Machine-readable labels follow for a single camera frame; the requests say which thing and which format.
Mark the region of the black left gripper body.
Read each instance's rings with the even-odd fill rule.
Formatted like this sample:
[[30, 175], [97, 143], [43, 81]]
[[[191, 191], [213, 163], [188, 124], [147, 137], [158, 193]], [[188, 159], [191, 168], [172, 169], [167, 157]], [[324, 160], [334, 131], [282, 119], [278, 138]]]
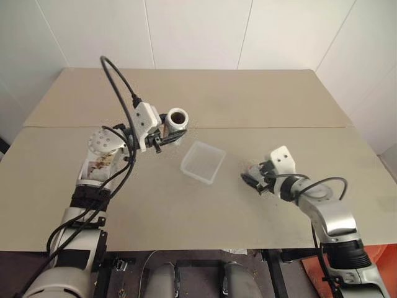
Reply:
[[154, 148], [156, 153], [161, 153], [161, 146], [165, 145], [169, 141], [169, 137], [163, 137], [159, 129], [155, 130], [153, 133], [150, 133], [145, 138], [146, 148]]

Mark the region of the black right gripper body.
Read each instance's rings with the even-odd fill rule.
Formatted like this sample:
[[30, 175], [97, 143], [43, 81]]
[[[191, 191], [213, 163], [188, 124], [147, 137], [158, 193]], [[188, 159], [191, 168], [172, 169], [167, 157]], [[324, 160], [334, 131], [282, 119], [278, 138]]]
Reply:
[[274, 194], [274, 186], [276, 182], [276, 174], [274, 172], [274, 165], [271, 161], [264, 161], [259, 164], [260, 180], [259, 185], [267, 186], [268, 191]]

